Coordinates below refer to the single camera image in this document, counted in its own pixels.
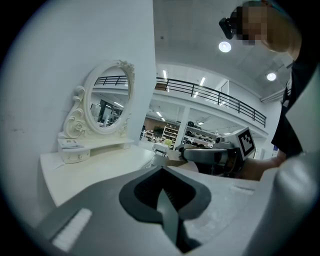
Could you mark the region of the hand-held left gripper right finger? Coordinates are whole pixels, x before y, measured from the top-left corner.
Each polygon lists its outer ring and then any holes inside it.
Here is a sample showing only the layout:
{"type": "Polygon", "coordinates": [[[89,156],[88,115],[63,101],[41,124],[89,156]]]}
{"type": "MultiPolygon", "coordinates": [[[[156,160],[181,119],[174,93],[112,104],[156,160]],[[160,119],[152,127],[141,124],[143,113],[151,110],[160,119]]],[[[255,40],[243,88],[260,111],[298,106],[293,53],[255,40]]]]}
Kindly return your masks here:
{"type": "Polygon", "coordinates": [[[245,256],[271,196],[275,170],[260,181],[211,176],[172,167],[175,172],[205,185],[211,201],[200,217],[184,221],[190,238],[200,246],[188,256],[245,256]]]}

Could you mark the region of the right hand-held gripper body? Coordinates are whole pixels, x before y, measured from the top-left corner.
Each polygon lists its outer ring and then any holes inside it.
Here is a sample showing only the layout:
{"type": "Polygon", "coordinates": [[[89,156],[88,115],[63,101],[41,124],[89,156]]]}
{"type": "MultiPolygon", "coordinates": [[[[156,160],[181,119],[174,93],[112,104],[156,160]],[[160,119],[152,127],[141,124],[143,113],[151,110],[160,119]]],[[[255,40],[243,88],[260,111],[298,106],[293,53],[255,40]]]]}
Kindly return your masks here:
{"type": "Polygon", "coordinates": [[[212,165],[211,174],[227,178],[237,176],[245,160],[256,150],[252,133],[248,127],[218,136],[213,148],[220,152],[214,155],[215,163],[212,165]]]}

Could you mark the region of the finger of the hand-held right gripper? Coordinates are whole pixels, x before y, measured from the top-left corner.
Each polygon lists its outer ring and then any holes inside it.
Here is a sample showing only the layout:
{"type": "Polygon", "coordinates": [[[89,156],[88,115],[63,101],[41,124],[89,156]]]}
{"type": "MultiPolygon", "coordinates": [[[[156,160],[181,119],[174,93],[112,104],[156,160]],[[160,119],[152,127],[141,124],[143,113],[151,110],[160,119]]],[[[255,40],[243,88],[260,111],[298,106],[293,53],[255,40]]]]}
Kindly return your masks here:
{"type": "Polygon", "coordinates": [[[186,161],[201,164],[225,164],[228,160],[228,150],[223,148],[186,148],[181,151],[181,157],[186,161]]]}

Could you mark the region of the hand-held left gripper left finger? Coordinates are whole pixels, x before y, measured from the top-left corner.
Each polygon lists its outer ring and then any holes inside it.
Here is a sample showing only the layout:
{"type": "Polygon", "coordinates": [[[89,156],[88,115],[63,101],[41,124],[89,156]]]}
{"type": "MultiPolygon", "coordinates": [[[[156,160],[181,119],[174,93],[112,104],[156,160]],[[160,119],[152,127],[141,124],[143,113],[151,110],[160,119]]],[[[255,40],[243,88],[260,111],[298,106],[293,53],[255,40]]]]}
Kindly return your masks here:
{"type": "Polygon", "coordinates": [[[180,255],[161,225],[135,220],[120,204],[123,185],[148,171],[141,169],[88,186],[47,215],[37,231],[51,241],[79,210],[88,209],[92,215],[69,251],[70,255],[180,255]]]}

